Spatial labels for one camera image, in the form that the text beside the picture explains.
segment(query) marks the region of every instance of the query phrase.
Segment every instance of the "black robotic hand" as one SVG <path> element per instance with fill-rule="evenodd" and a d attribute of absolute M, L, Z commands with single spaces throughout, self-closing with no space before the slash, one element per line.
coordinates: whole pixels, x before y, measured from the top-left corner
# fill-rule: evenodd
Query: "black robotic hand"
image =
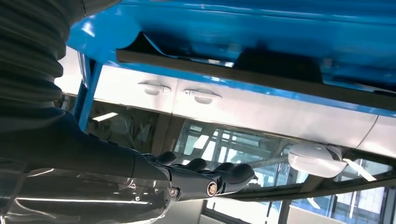
<path fill-rule="evenodd" d="M 177 201 L 205 199 L 215 195 L 231 194 L 243 189 L 255 176 L 248 164 L 234 166 L 223 163 L 214 170 L 205 169 L 206 161 L 196 158 L 186 165 L 170 165 L 176 160 L 172 152 L 155 157 L 143 155 L 152 165 L 163 171 L 172 188 L 170 195 Z"/>

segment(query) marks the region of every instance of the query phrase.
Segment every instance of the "white side mirror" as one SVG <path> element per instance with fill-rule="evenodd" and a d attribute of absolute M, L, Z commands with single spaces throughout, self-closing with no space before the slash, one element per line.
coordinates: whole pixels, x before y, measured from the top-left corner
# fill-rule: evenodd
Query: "white side mirror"
<path fill-rule="evenodd" d="M 328 146 L 327 149 L 325 145 L 320 144 L 296 144 L 291 146 L 289 164 L 297 171 L 324 178 L 337 176 L 347 166 L 347 163 L 342 161 L 339 148 Z"/>

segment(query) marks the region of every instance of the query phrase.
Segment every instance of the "car door handle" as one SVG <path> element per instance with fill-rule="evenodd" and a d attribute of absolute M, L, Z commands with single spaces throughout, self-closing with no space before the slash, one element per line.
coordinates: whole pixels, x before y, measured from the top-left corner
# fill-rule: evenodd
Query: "car door handle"
<path fill-rule="evenodd" d="M 199 97 L 206 99 L 222 99 L 221 96 L 214 93 L 201 92 L 197 90 L 184 90 L 183 92 L 185 95 L 188 95 L 190 97 Z"/>
<path fill-rule="evenodd" d="M 147 84 L 147 83 L 138 83 L 138 86 L 143 88 L 144 90 L 153 90 L 153 91 L 158 91 L 158 92 L 163 92 L 163 93 L 172 92 L 172 89 L 165 85 L 152 85 L 152 84 Z"/>

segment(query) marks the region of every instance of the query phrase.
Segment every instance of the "blue support beam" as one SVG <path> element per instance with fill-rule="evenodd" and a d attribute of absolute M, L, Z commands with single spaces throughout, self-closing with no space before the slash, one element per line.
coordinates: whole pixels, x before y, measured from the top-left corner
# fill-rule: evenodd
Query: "blue support beam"
<path fill-rule="evenodd" d="M 85 131 L 103 64 L 93 61 L 81 53 L 78 54 L 78 59 L 83 78 L 73 115 L 80 129 Z"/>

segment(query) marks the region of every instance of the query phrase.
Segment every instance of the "robotic arm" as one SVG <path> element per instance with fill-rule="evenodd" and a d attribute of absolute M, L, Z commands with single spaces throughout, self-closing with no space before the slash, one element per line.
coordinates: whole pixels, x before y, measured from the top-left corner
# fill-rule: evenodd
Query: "robotic arm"
<path fill-rule="evenodd" d="M 0 223 L 154 221 L 170 201 L 236 192 L 249 165 L 205 170 L 104 142 L 54 107 L 70 27 L 118 0 L 0 0 Z"/>

